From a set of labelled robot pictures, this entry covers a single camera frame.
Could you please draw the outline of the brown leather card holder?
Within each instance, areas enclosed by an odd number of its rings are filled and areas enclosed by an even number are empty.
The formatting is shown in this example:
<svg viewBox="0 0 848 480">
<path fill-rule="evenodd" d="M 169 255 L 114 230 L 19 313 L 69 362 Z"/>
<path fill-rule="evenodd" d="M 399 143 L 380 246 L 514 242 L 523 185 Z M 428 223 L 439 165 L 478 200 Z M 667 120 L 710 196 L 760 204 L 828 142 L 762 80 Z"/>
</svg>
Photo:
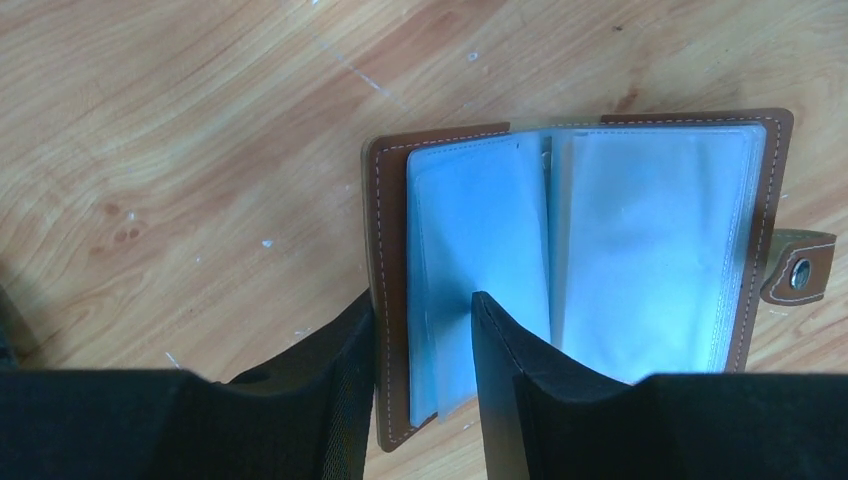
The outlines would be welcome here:
<svg viewBox="0 0 848 480">
<path fill-rule="evenodd" d="M 379 136 L 362 151 L 376 425 L 391 452 L 475 397 L 471 297 L 616 380 L 740 372 L 760 303 L 826 292 L 831 233 L 775 218 L 785 108 Z"/>
</svg>

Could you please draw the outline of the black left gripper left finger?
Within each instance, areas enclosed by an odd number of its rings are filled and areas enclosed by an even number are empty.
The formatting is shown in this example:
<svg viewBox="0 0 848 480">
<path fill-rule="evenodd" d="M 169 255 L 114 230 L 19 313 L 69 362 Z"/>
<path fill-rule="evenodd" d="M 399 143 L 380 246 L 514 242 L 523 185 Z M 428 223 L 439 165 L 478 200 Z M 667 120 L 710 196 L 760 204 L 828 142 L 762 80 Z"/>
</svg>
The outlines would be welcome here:
<svg viewBox="0 0 848 480">
<path fill-rule="evenodd" d="M 279 355 L 213 382 L 188 369 L 25 370 L 1 341 L 5 479 L 359 479 L 375 383 L 361 294 Z"/>
</svg>

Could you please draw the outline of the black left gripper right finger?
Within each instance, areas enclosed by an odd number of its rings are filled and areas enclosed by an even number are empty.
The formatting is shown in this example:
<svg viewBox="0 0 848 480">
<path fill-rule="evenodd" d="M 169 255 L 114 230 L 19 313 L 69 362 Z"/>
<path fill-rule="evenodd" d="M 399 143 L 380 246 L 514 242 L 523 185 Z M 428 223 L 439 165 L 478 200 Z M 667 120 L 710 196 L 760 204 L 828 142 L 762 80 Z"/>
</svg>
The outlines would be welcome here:
<svg viewBox="0 0 848 480">
<path fill-rule="evenodd" d="M 627 385 L 472 297 L 491 479 L 843 479 L 847 379 L 659 374 Z"/>
</svg>

